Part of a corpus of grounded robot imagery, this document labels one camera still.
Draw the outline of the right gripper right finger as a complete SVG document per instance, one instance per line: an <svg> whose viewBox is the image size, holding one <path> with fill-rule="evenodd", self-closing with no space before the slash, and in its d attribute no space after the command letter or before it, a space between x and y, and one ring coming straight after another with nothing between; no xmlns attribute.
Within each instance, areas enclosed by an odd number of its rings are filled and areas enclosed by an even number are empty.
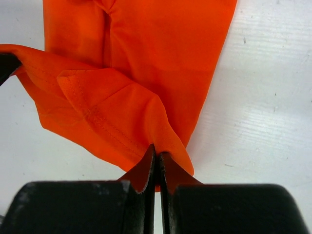
<svg viewBox="0 0 312 234"><path fill-rule="evenodd" d="M159 156L166 234L306 234L291 194L276 184L203 184L169 153Z"/></svg>

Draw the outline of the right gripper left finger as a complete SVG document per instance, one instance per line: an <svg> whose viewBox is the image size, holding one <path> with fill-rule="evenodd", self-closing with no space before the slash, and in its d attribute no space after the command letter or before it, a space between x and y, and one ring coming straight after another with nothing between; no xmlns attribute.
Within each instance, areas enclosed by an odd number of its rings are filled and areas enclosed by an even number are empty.
<svg viewBox="0 0 312 234"><path fill-rule="evenodd" d="M36 181L15 195L3 234L151 234L156 152L117 180Z"/></svg>

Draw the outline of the orange t shirt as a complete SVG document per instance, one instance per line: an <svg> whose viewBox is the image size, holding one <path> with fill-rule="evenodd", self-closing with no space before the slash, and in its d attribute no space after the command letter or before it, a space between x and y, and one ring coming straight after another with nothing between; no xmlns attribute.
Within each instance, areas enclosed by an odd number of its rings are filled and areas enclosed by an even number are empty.
<svg viewBox="0 0 312 234"><path fill-rule="evenodd" d="M43 128L128 171L149 145L186 151L234 0L45 0L44 50L2 44Z"/></svg>

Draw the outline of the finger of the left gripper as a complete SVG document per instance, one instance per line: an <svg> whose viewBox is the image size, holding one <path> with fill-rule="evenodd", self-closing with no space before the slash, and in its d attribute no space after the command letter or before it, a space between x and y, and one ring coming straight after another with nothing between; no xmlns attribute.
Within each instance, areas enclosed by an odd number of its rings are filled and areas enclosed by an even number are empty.
<svg viewBox="0 0 312 234"><path fill-rule="evenodd" d="M2 86L12 74L22 66L21 61L11 53L0 54L0 86Z"/></svg>

